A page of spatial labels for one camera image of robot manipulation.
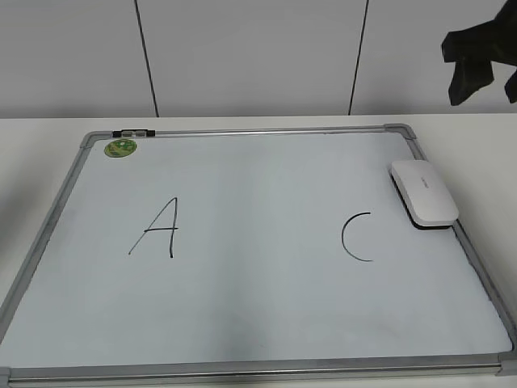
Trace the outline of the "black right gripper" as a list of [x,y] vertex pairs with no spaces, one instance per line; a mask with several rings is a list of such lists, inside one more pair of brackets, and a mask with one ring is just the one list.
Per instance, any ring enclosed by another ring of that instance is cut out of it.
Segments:
[[[446,63],[455,61],[448,88],[450,104],[461,105],[494,81],[490,61],[516,66],[516,0],[506,1],[488,22],[449,32],[441,51]],[[504,90],[509,102],[517,101],[517,71],[509,77]]]

